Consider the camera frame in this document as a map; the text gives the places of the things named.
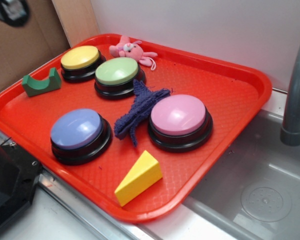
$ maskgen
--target green wooden block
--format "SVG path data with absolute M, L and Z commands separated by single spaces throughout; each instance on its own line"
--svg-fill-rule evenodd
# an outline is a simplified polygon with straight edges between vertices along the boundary
M 49 78 L 36 80 L 30 75 L 25 75 L 22 80 L 22 87 L 29 97 L 44 94 L 61 88 L 61 78 L 55 67 L 50 69 Z

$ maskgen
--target cardboard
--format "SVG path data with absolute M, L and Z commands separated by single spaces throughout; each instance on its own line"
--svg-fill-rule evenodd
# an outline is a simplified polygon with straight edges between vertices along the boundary
M 0 21 L 0 92 L 70 48 L 51 1 L 27 1 L 29 21 L 11 27 Z

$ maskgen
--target sink drain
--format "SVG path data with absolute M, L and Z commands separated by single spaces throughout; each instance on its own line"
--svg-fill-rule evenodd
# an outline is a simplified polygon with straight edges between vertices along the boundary
M 241 204 L 251 217 L 269 223 L 287 216 L 292 201 L 287 191 L 275 184 L 262 181 L 249 185 L 243 190 Z

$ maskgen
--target pink stuffed animal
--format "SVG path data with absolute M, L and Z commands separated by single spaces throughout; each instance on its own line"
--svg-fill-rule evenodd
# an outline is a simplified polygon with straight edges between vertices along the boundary
M 109 52 L 115 57 L 127 57 L 136 60 L 138 63 L 151 67 L 151 70 L 156 69 L 156 62 L 152 59 L 157 57 L 158 54 L 155 52 L 144 52 L 143 49 L 138 45 L 141 41 L 130 42 L 130 38 L 127 36 L 121 36 L 120 42 L 116 46 L 110 46 Z

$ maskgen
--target sink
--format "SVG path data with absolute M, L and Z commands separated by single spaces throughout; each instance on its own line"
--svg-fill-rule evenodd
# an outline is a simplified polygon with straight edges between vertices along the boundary
M 261 110 L 184 205 L 238 239 L 300 240 L 300 146 L 283 118 Z

